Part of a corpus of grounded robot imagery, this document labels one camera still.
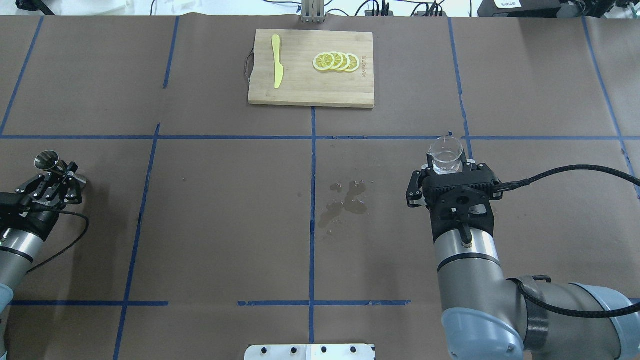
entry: wire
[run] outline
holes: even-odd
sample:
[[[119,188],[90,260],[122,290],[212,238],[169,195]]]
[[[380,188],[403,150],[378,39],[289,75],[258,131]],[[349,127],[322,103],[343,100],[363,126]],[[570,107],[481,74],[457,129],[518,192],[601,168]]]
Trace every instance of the wire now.
[[[262,0],[265,3],[271,3],[271,4],[296,4],[296,5],[302,5],[302,3],[297,3],[296,1],[272,1],[272,0]]]
[[[374,12],[376,13],[380,12],[380,3],[378,2],[378,0],[366,0],[364,3],[362,3],[362,5],[360,5],[360,7],[358,8],[354,16],[358,16],[358,13],[360,12],[360,10],[370,1],[373,1],[374,3],[376,3],[376,10],[372,11],[371,13],[373,14]]]
[[[344,15],[349,16],[349,14],[348,14],[348,13],[346,13],[346,12],[344,12],[343,10],[340,10],[340,9],[331,9],[331,10],[327,10],[327,12],[326,12],[326,13],[330,13],[330,12],[341,12],[341,13],[343,13]]]
[[[604,172],[606,174],[617,176],[620,179],[627,180],[628,182],[633,183],[636,186],[640,186],[640,179],[613,168],[601,167],[599,165],[569,165],[567,167],[559,167],[559,168],[555,168],[555,169],[543,172],[542,174],[538,174],[528,179],[524,179],[520,181],[512,181],[510,183],[502,183],[495,186],[493,190],[495,192],[510,192],[511,190],[516,190],[517,188],[521,188],[523,186],[530,185],[531,183],[535,183],[536,181],[540,179],[544,179],[547,176],[551,176],[561,172],[572,171],[572,170],[591,170],[591,171]]]
[[[628,182],[636,186],[640,186],[640,179],[613,168],[601,167],[599,165],[569,165],[566,167],[559,167],[559,168],[555,168],[555,169],[543,172],[541,174],[538,174],[534,177],[530,177],[528,179],[524,179],[520,181],[512,181],[510,183],[502,183],[497,186],[494,186],[493,190],[494,192],[497,192],[497,193],[509,192],[511,190],[516,190],[523,186],[528,186],[532,183],[535,183],[538,180],[544,179],[547,176],[559,174],[561,172],[572,171],[572,170],[591,170],[591,171],[603,172],[605,174],[613,175],[613,176],[619,177],[620,179],[627,180]],[[518,291],[522,294],[522,296],[525,299],[532,302],[533,304],[536,304],[537,306],[542,307],[547,311],[551,311],[552,313],[556,313],[560,315],[572,316],[574,318],[594,318],[595,319],[595,318],[615,318],[617,316],[625,316],[625,315],[637,313],[638,311],[640,311],[640,303],[623,307],[622,309],[608,310],[608,311],[579,311],[579,310],[563,309],[561,307],[547,304],[546,302],[536,298],[534,295],[531,295],[529,292],[527,292],[527,290],[524,287],[524,284],[522,284],[521,281],[518,281],[517,279],[511,279],[511,280],[517,283]]]
[[[62,214],[62,215],[73,215],[75,217],[79,217],[79,218],[82,218],[84,220],[84,229],[82,230],[82,233],[80,234],[80,236],[78,236],[71,244],[67,245],[67,247],[65,247],[64,249],[60,250],[57,254],[51,256],[49,259],[46,259],[45,261],[43,261],[43,262],[37,264],[36,266],[34,266],[33,268],[29,269],[29,271],[27,271],[27,274],[30,274],[31,272],[34,272],[35,270],[45,266],[46,264],[48,264],[52,260],[56,259],[58,256],[64,254],[68,249],[71,249],[75,244],[77,244],[80,241],[80,239],[82,239],[83,236],[86,234],[87,230],[89,230],[89,218],[86,215],[83,215],[83,214],[74,213],[74,212],[71,212],[71,211],[55,210],[55,209],[29,210],[27,212],[28,213],[47,213],[47,212],[51,212],[51,213],[58,213],[58,214]]]
[[[570,316],[574,318],[590,318],[590,319],[602,319],[602,318],[616,318],[618,316],[625,316],[633,313],[637,313],[640,311],[640,302],[631,306],[623,307],[622,309],[616,310],[608,310],[608,311],[579,311],[579,310],[570,310],[563,309],[561,307],[556,307],[553,305],[549,305],[546,302],[538,299],[537,297],[531,295],[522,284],[522,281],[518,281],[517,279],[510,279],[513,282],[516,282],[518,285],[518,291],[522,294],[522,296],[528,301],[536,304],[537,306],[542,307],[544,310],[551,311],[552,313]]]
[[[411,12],[410,17],[413,17],[415,15],[416,10],[418,10],[418,8],[420,7],[420,5],[426,5],[427,6],[427,12],[429,11],[429,3],[419,3],[418,5],[415,6],[415,8],[413,8],[413,11]]]
[[[55,15],[49,7],[42,2],[42,0],[31,0],[31,2],[40,10],[44,15]]]

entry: metal plate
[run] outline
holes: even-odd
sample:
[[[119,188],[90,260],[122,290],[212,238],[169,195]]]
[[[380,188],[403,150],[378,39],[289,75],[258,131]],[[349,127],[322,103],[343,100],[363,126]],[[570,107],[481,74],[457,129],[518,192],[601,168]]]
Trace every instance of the metal plate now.
[[[367,344],[252,345],[244,352],[244,360],[375,360],[375,349]]]

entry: blue tape line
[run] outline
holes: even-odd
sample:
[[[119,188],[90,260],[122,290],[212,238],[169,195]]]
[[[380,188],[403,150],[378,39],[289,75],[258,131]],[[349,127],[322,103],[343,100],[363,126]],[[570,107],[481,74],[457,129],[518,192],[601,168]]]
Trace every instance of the blue tape line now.
[[[238,306],[309,306],[308,300],[239,301]]]
[[[2,119],[2,124],[0,124],[0,135],[2,135],[2,133],[4,132],[4,127],[6,126],[6,122],[7,120],[9,120],[9,114],[11,114],[11,108],[13,107],[15,96],[18,94],[18,88],[20,88],[20,83],[22,82],[24,71],[27,69],[27,64],[29,63],[29,59],[31,58],[31,53],[33,52],[33,48],[36,45],[36,40],[38,39],[38,35],[40,34],[40,28],[42,28],[43,21],[44,21],[44,16],[41,16],[40,21],[38,21],[38,27],[36,28],[36,32],[33,34],[33,39],[31,39],[31,45],[29,46],[29,51],[27,51],[27,56],[25,56],[24,63],[22,63],[22,69],[20,69],[20,75],[18,75],[18,81],[15,82],[15,87],[13,88],[13,93],[11,94],[9,105],[7,105],[6,111],[4,112],[4,118]]]
[[[309,343],[314,343],[316,298],[316,108],[311,107],[311,217],[309,222]]]
[[[399,136],[399,135],[390,135],[390,136],[364,136],[364,135],[340,135],[340,136],[317,136],[317,140],[435,140],[441,137],[438,136],[421,136],[421,135],[413,135],[413,136]]]
[[[616,136],[469,136],[472,140],[619,140]]]
[[[2,135],[1,139],[15,140],[151,140],[152,135]]]
[[[435,140],[441,135],[416,136],[316,136],[316,140]],[[154,135],[0,135],[6,140],[153,140]],[[311,140],[311,136],[269,135],[159,135],[158,140]],[[462,136],[462,140],[619,140],[617,136]],[[640,140],[640,136],[622,136],[623,140]]]
[[[113,360],[118,360],[120,356],[120,344],[122,344],[122,332],[124,331],[124,320],[127,318],[127,306],[122,307],[120,313],[120,325],[118,326],[118,336],[116,337],[116,346],[113,350]]]
[[[314,300],[316,306],[406,306],[411,300]],[[239,301],[238,306],[310,306],[307,300]]]
[[[587,18],[585,16],[582,16],[582,28],[584,28],[584,36],[586,37],[587,45],[589,46],[591,61],[593,61],[593,67],[596,70],[596,75],[598,76],[598,81],[600,82],[600,88],[602,89],[602,94],[604,95],[604,99],[607,102],[609,115],[611,116],[611,120],[613,121],[613,126],[616,129],[616,134],[618,135],[618,140],[620,141],[620,147],[622,148],[622,151],[624,151],[625,153],[625,161],[627,162],[627,168],[629,169],[629,174],[631,176],[636,176],[636,173],[634,172],[634,167],[631,164],[631,159],[629,159],[629,152],[627,151],[627,146],[625,145],[625,141],[622,137],[622,132],[620,131],[618,118],[616,118],[616,113],[613,111],[613,106],[611,105],[609,92],[607,91],[607,87],[604,85],[604,80],[602,79],[602,74],[600,73],[600,66],[598,65],[596,54],[593,51],[593,45],[591,44],[591,35],[589,35],[589,28],[587,27]],[[638,199],[640,199],[640,188],[636,185],[634,185],[634,188],[636,189],[636,195],[638,196]]]
[[[268,135],[160,135],[161,140],[311,140],[311,136]]]
[[[467,157],[470,159],[474,158],[474,151],[471,148],[471,139],[469,138],[469,123],[467,121],[467,111],[465,110],[465,103],[462,101],[462,80],[460,79],[460,68],[458,67],[458,52],[456,51],[456,38],[453,35],[453,23],[451,22],[451,18],[448,17],[449,21],[449,36],[451,38],[451,51],[453,52],[453,65],[456,69],[456,82],[458,83],[458,97],[460,98],[460,111],[462,111],[462,118],[465,120],[465,136],[467,140],[467,150],[469,153]]]
[[[128,301],[126,306],[169,306],[168,301]]]
[[[317,300],[317,306],[406,306],[411,300]]]
[[[171,73],[171,62],[173,62],[173,50],[175,49],[175,38],[178,36],[178,24],[180,23],[180,17],[175,17],[175,25],[173,25],[173,38],[171,39],[171,50],[169,50],[169,60],[166,62],[166,73],[164,73],[163,89],[169,86],[169,74]]]
[[[131,292],[131,283],[133,282],[133,270],[136,267],[136,256],[138,255],[138,245],[140,244],[140,232],[142,230],[142,220],[145,216],[145,207],[147,205],[147,194],[149,192],[149,182],[151,181],[151,171],[154,167],[154,158],[156,157],[156,147],[158,144],[158,136],[160,134],[160,124],[156,126],[154,134],[154,143],[151,146],[151,155],[149,156],[149,165],[147,167],[147,178],[145,180],[145,189],[142,193],[142,201],[140,204],[140,214],[138,215],[138,226],[136,228],[136,238],[133,241],[133,250],[131,251],[131,262],[129,263],[129,273],[127,274],[127,286],[124,291],[124,302],[129,301]],[[127,318],[127,304],[122,306],[120,313],[120,325],[118,326],[118,336],[116,337],[116,346],[113,351],[113,360],[117,360],[120,354],[120,344],[122,343],[122,333],[124,331],[124,322]]]
[[[169,306],[168,301],[14,300],[10,306]]]

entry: yellow knife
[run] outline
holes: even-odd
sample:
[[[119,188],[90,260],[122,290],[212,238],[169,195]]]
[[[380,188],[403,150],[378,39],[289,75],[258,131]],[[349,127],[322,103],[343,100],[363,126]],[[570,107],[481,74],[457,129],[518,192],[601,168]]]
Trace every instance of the yellow knife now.
[[[284,76],[284,67],[280,63],[280,35],[274,34],[271,37],[271,45],[273,46],[273,63],[275,64],[275,80],[273,88],[280,88],[282,77]]]

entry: water spill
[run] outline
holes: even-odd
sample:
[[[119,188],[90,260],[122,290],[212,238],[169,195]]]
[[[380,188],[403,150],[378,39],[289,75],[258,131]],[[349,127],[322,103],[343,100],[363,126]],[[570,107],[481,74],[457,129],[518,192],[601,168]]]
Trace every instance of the water spill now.
[[[335,191],[335,192],[339,192],[339,193],[341,193],[341,192],[342,192],[342,184],[340,184],[340,183],[335,183],[335,184],[333,184],[333,185],[329,186],[329,189],[331,189],[331,190],[333,190],[333,191]]]
[[[330,186],[330,189],[336,192],[342,192],[342,185],[335,183]],[[326,206],[326,210],[320,215],[319,227],[326,227],[330,222],[335,222],[336,218],[338,223],[342,223],[342,219],[338,216],[342,213],[342,210],[348,211],[353,214],[364,214],[367,212],[367,206],[364,201],[357,199],[356,197],[362,195],[366,191],[367,187],[364,180],[352,181],[349,183],[349,191],[347,192],[344,201],[333,201],[332,204]]]

